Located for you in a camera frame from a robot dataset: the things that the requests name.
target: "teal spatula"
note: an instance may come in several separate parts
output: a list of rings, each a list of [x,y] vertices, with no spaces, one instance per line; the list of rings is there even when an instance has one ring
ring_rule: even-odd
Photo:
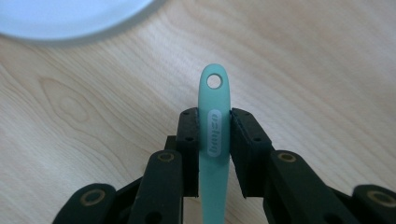
[[[220,84],[207,81],[217,76]],[[205,224],[224,223],[230,163],[230,87],[227,73],[219,64],[208,65],[199,86],[200,119],[199,180]]]

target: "hanging hole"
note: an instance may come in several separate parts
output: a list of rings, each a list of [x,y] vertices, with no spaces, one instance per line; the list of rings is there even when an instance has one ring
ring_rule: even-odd
[[[207,78],[207,86],[209,86],[210,89],[220,88],[221,82],[221,76],[217,74],[212,74]]]

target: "black plastic part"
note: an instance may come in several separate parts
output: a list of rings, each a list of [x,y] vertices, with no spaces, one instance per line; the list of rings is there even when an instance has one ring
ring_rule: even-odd
[[[289,214],[290,223],[304,224],[359,223],[296,153],[274,151],[267,165],[271,185],[265,188],[264,208],[271,208],[272,214],[265,210],[269,217]],[[272,221],[271,224],[285,223],[276,218]]]
[[[136,179],[122,189],[117,190],[116,201],[110,211],[110,214],[114,214],[111,215],[114,218],[111,219],[110,223],[126,223],[128,221],[141,181],[142,177]]]
[[[263,197],[265,160],[274,148],[271,139],[249,112],[231,111],[231,156],[243,196]]]
[[[172,139],[168,140],[166,145],[172,146]],[[176,151],[183,158],[184,197],[198,197],[199,121],[196,107],[180,113]]]
[[[181,224],[183,177],[181,155],[162,150],[151,155],[128,223]]]
[[[116,191],[112,186],[91,184],[72,195],[53,223],[107,223],[112,218],[109,211],[115,199]]]
[[[351,200],[361,215],[362,223],[396,223],[396,193],[375,185],[357,186]]]

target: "white plate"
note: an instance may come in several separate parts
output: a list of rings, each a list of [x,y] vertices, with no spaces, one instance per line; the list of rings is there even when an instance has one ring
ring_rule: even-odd
[[[0,34],[57,41],[97,34],[153,0],[0,0]]]

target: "wooden table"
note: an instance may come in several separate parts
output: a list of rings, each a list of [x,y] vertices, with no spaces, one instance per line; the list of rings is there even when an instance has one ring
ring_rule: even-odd
[[[323,181],[396,190],[396,4],[380,1],[155,3],[115,34],[82,44],[0,37],[0,217],[49,223],[100,182],[119,189],[197,106],[221,63],[232,107]],[[199,199],[185,223],[201,223]],[[226,223],[266,223],[230,169]]]

